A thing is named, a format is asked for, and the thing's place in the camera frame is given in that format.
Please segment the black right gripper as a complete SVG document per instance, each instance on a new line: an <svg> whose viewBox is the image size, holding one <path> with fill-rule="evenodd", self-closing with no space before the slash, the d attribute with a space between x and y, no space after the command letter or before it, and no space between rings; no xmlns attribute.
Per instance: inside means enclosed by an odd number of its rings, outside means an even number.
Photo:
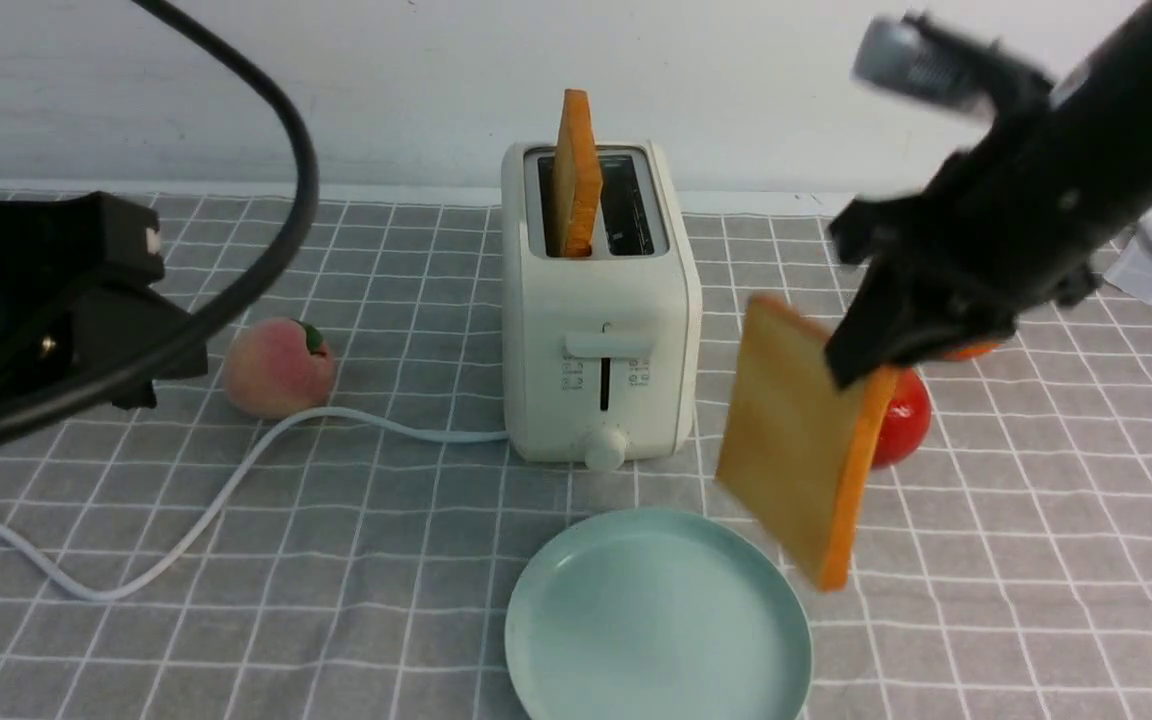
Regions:
<svg viewBox="0 0 1152 720"><path fill-rule="evenodd" d="M1137 218L1129 152L956 152L924 190L855 199L828 227L838 260L867 266L826 346L838 387L1010 338L1033 306L1100 287L1093 255Z"/></svg>

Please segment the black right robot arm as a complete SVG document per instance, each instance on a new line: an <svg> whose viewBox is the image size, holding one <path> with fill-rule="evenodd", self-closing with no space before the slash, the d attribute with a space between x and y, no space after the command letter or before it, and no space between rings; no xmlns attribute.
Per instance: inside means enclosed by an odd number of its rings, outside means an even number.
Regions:
<svg viewBox="0 0 1152 720"><path fill-rule="evenodd" d="M867 266L824 351L838 388L1079 304L1096 251L1152 209L1152 1L1061 81L927 13L873 18L852 77L990 128L923 190L856 197L829 223L838 260Z"/></svg>

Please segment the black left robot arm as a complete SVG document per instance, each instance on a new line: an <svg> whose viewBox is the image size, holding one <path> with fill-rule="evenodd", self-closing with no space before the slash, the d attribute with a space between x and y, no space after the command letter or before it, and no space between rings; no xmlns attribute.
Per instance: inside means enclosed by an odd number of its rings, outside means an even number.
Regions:
<svg viewBox="0 0 1152 720"><path fill-rule="evenodd" d="M113 194L0 200L0 407L115 361L187 311L156 210Z"/></svg>

